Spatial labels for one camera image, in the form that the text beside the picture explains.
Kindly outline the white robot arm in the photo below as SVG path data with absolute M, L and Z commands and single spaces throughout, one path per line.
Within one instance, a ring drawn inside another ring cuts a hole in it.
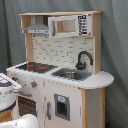
M 16 106 L 15 92 L 21 88 L 16 81 L 0 73 L 0 113 Z M 0 123 L 0 128 L 40 128 L 40 124 L 36 116 L 26 114 L 19 119 Z

